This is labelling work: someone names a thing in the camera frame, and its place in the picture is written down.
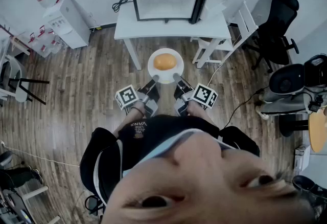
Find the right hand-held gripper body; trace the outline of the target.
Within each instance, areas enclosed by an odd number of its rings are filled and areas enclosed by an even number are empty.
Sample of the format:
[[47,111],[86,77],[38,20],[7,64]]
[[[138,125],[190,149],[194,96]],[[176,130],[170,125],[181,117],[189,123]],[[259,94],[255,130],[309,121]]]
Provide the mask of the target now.
[[187,116],[187,108],[191,100],[200,104],[204,109],[212,109],[217,97],[218,94],[213,89],[201,83],[198,83],[195,89],[186,84],[184,86],[178,85],[174,92],[174,98],[176,100],[174,109],[178,116]]

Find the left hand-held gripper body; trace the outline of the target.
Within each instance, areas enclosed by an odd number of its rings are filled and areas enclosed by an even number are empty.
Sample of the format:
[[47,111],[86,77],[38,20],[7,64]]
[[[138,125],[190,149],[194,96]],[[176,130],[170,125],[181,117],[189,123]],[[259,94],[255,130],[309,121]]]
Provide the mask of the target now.
[[145,86],[135,90],[129,85],[116,92],[115,99],[120,110],[124,110],[126,115],[130,112],[135,102],[140,101],[145,105],[145,116],[154,116],[158,110],[159,93],[156,82],[148,82]]

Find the white round plate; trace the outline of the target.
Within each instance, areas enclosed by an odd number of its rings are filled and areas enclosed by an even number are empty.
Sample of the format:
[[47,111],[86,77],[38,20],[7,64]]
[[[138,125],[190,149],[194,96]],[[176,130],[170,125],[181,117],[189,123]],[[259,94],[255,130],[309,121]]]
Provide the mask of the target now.
[[[169,53],[176,57],[177,64],[173,69],[166,70],[166,71],[160,71],[154,67],[154,65],[153,65],[154,57],[159,54],[163,54],[163,53]],[[180,56],[180,54],[177,51],[170,49],[170,48],[162,48],[162,49],[155,51],[150,56],[149,61],[148,61],[148,72],[149,72],[150,76],[153,77],[154,75],[158,75],[159,76],[158,82],[161,84],[173,83],[174,82],[173,74],[178,73],[181,76],[183,73],[183,69],[184,69],[184,62],[183,62],[182,57]]]

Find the orange bread bun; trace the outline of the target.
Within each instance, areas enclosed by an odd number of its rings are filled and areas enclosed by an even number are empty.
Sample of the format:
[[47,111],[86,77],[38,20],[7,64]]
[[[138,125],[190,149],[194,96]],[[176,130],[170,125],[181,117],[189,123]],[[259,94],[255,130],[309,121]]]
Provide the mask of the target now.
[[173,69],[177,64],[177,59],[174,55],[169,53],[159,54],[154,57],[153,65],[160,71]]

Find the person's left forearm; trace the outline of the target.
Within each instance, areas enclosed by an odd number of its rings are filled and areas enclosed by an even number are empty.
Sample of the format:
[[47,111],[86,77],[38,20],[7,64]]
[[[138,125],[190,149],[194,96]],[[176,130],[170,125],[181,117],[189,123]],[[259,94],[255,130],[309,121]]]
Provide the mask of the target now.
[[[144,107],[145,108],[145,104],[141,101],[136,101],[134,103],[133,106],[137,106],[137,107]],[[131,109],[130,112],[127,114],[127,116],[124,118],[124,120],[122,121],[122,123],[118,126],[118,128],[113,132],[113,135],[118,138],[119,137],[119,131],[126,125],[132,123],[135,120],[139,120],[142,119],[144,116],[143,114],[139,113],[137,110],[135,109]]]

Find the person's right forearm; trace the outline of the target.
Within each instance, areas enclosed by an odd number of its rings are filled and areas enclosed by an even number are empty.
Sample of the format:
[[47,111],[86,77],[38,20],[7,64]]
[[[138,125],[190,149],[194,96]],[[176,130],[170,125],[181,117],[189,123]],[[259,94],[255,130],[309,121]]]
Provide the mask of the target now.
[[204,108],[198,102],[190,100],[188,102],[187,112],[190,116],[196,117],[201,124],[206,125],[207,127],[217,128],[216,124],[211,120]]

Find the white table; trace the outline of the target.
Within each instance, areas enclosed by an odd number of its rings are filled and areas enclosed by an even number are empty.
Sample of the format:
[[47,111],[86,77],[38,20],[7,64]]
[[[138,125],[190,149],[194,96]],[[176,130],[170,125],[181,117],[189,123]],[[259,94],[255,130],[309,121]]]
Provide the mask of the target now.
[[116,23],[114,39],[122,39],[137,70],[142,66],[132,45],[131,39],[145,37],[208,37],[217,41],[231,39],[227,23],[222,12],[209,20],[201,20],[190,24],[187,20],[170,20],[167,24],[163,20],[138,21],[132,3],[120,6]]

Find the white chair black cushion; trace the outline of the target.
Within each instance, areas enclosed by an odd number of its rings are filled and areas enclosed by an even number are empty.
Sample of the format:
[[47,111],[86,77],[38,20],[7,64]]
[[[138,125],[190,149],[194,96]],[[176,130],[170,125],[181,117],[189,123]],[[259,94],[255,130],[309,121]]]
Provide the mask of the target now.
[[[302,64],[287,65],[275,71],[269,80],[267,90],[277,95],[303,95],[303,100],[312,100],[312,96],[304,91],[305,73]],[[297,114],[279,115],[278,126],[284,137],[289,137],[295,131],[307,130],[307,121],[297,121]]]

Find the black office chair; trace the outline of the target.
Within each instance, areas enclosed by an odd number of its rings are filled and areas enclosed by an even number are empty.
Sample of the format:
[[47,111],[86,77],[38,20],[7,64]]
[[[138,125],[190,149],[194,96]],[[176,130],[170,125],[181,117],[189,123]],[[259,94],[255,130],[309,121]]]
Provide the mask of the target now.
[[296,42],[288,42],[285,36],[299,10],[298,0],[272,0],[268,19],[256,30],[257,35],[252,37],[256,46],[243,44],[242,49],[250,49],[259,53],[259,57],[251,67],[255,70],[261,60],[268,65],[268,73],[272,73],[271,63],[288,65],[290,63],[288,51],[294,49],[299,54]]

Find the pile of empty water bottles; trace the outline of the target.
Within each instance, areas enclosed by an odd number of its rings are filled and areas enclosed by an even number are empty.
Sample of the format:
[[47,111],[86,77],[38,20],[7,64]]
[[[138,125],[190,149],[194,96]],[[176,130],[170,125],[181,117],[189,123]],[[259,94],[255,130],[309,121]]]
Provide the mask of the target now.
[[63,48],[61,38],[53,29],[41,26],[38,32],[25,31],[17,37],[43,58],[58,53]]

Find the grey chair black legs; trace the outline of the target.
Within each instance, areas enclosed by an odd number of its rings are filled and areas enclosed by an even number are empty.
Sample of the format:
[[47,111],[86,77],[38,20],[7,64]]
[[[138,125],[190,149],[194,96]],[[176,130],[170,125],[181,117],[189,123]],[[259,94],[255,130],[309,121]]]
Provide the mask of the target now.
[[49,84],[49,81],[30,79],[27,77],[25,67],[13,56],[6,55],[5,59],[10,64],[10,75],[8,79],[8,87],[14,92],[7,91],[0,88],[0,95],[6,100],[8,96],[15,98],[17,102],[23,103],[26,101],[33,101],[31,98],[39,101],[41,104],[46,105],[46,102],[41,100],[29,90],[30,83]]

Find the black bag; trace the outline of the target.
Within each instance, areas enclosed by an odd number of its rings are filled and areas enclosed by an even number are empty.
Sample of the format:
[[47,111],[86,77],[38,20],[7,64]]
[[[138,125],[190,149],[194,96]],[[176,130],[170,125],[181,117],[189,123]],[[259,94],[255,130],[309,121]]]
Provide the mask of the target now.
[[305,86],[327,85],[327,55],[319,54],[304,63]]

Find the wooden bar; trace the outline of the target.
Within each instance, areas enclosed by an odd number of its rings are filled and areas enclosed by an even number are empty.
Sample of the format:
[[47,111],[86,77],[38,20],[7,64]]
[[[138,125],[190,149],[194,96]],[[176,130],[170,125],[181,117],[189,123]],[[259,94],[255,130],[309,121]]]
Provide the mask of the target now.
[[14,36],[11,32],[10,29],[6,28],[6,26],[2,26],[0,24],[0,29],[4,30],[10,38],[10,41],[12,43],[12,45],[16,48],[18,48],[19,50],[21,50],[23,53],[25,53],[26,55],[30,56],[32,48],[29,47],[28,45],[26,45],[23,41],[21,41],[20,39],[17,38],[17,36]]

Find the round wooden table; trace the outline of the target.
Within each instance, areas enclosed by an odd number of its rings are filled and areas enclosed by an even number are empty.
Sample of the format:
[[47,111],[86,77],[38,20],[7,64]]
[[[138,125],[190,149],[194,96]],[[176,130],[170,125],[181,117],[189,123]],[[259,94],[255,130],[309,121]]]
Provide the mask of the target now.
[[327,141],[327,115],[324,112],[325,109],[319,109],[318,112],[309,115],[309,139],[314,152],[321,152]]

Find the black desk wooden legs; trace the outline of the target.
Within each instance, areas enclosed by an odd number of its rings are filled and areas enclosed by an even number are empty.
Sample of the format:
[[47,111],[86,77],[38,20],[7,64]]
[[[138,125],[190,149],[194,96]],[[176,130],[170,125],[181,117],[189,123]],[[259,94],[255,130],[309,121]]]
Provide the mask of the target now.
[[37,224],[26,201],[48,190],[48,186],[23,194],[0,188],[0,222],[3,224]]

